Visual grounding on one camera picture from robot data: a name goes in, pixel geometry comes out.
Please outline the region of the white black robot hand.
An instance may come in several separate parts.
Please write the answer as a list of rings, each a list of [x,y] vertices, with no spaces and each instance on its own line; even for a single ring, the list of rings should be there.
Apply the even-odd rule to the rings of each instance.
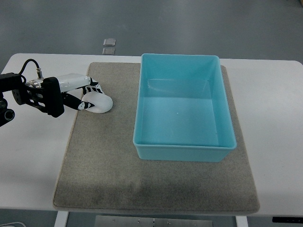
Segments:
[[[61,91],[62,88],[71,86],[72,89],[82,88],[83,95],[89,92],[98,92],[103,94],[101,86],[93,78],[83,76],[66,75],[58,80],[56,77],[45,78],[41,84],[43,91],[43,101],[47,113],[52,117],[59,117],[64,113],[64,106],[74,110],[84,110],[93,107],[90,102],[85,102],[79,98],[68,94],[67,91]]]

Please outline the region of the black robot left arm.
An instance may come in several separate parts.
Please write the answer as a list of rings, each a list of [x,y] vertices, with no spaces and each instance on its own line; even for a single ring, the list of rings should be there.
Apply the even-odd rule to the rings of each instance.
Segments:
[[[27,81],[23,72],[29,62],[36,65],[37,79]],[[12,92],[18,105],[29,105],[54,118],[67,106],[74,110],[105,113],[112,108],[112,99],[104,94],[100,84],[89,76],[67,74],[45,78],[37,61],[28,59],[19,73],[0,76],[0,92]]]

